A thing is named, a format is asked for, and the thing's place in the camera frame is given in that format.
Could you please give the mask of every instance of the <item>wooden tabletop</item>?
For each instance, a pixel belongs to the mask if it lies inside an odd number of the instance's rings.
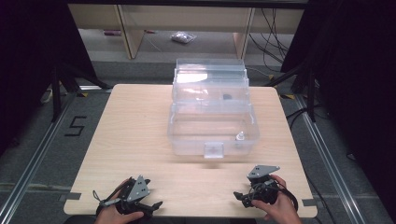
[[[316,216],[317,208],[302,202],[313,197],[275,89],[250,88],[261,138],[248,155],[223,159],[173,153],[166,135],[171,90],[170,85],[115,86],[71,189],[80,198],[66,201],[66,214],[94,214],[93,190],[104,199],[124,179],[142,175],[151,182],[141,203],[163,201],[156,217],[263,217],[263,211],[245,208],[233,196],[248,193],[247,174],[262,164],[280,166],[274,174],[287,181],[300,217]]]

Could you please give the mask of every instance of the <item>metal rail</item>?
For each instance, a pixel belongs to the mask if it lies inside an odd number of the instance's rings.
[[[303,96],[296,96],[297,106],[302,109],[306,108],[306,104]],[[311,118],[307,115],[307,113],[303,113],[304,121],[306,126],[308,127],[309,132],[312,135],[312,138],[317,146],[320,157],[323,159],[324,165],[329,172],[329,176],[334,183],[335,189],[340,196],[341,202],[343,203],[346,212],[352,223],[367,223],[361,210],[358,207],[355,199],[350,192],[345,179],[343,178],[341,172],[338,170],[338,167],[332,158],[332,154],[330,150],[327,148],[326,143],[324,142],[318,126],[315,122],[311,121]]]
[[[14,215],[15,211],[18,208],[18,205],[20,204],[24,193],[26,190],[29,188],[30,181],[33,179],[35,176],[35,173],[38,170],[38,167],[40,166],[41,162],[43,161],[50,144],[53,141],[53,138],[55,134],[57,133],[60,124],[62,123],[64,119],[64,115],[73,102],[73,100],[76,98],[75,93],[70,93],[65,97],[64,101],[64,109],[60,116],[51,123],[49,126],[46,134],[44,135],[43,139],[40,142],[40,145],[38,148],[35,150],[35,154],[33,155],[32,159],[30,159],[28,165],[26,166],[23,174],[21,175],[20,179],[18,180],[17,184],[11,191],[11,193],[8,195],[8,198],[6,202],[2,205],[0,209],[0,221],[2,224],[8,224],[9,221],[12,219],[12,216]]]

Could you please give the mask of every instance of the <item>stacked plastic boxes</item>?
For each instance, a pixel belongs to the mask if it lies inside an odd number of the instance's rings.
[[[241,60],[179,59],[168,137],[177,155],[246,155],[260,138]]]

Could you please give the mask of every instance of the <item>black strap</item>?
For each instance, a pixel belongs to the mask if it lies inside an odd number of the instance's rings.
[[[102,211],[102,209],[105,207],[105,203],[110,201],[110,199],[122,188],[124,188],[126,185],[128,185],[132,180],[131,177],[128,178],[127,181],[125,181],[123,184],[119,185],[114,189],[114,191],[104,200],[100,200],[99,196],[97,195],[96,191],[94,190],[93,193],[93,198],[95,198],[97,201],[99,201],[99,205],[96,208],[96,215],[99,216],[99,213]]]
[[[298,202],[296,197],[288,190],[288,189],[279,189],[280,192],[286,194],[291,201],[293,202],[294,208],[296,209],[296,212],[298,211]]]

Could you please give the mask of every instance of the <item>plastic bag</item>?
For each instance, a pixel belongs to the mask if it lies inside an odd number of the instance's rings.
[[[171,39],[176,42],[179,42],[179,43],[187,44],[187,43],[191,42],[192,40],[194,40],[195,37],[197,37],[197,36],[193,35],[193,34],[189,34],[187,32],[179,31],[179,32],[172,34]]]

